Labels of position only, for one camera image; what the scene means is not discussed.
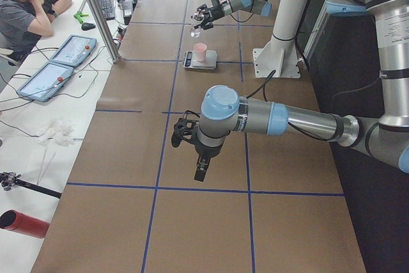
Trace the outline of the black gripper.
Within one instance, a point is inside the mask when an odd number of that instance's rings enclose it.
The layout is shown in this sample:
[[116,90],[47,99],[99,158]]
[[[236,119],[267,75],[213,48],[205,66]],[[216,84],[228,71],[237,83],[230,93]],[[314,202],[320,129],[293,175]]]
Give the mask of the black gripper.
[[194,146],[198,154],[198,159],[194,180],[199,182],[203,182],[205,180],[211,158],[218,156],[222,149],[222,145],[223,143],[219,144],[218,146],[207,146],[200,141],[196,141]]
[[201,5],[197,8],[198,13],[205,13],[206,19],[204,20],[194,20],[193,28],[195,30],[202,29],[207,30],[214,27],[213,21],[219,20],[224,16],[224,9],[221,4],[213,5],[212,7],[207,7],[206,4]]

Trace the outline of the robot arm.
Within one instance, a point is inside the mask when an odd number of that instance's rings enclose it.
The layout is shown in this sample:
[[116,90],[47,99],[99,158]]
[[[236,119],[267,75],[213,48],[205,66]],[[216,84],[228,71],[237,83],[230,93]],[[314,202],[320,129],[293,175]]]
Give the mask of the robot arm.
[[191,16],[190,35],[198,37],[202,30],[213,28],[213,23],[235,12],[245,11],[251,15],[267,17],[271,14],[272,4],[269,0],[210,0],[211,5],[202,4]]
[[213,86],[204,96],[201,117],[193,128],[192,142],[199,155],[196,180],[205,179],[211,159],[232,131],[279,136],[294,129],[408,171],[408,0],[327,0],[327,12],[374,17],[383,115],[374,119],[319,113],[240,97],[232,88]]

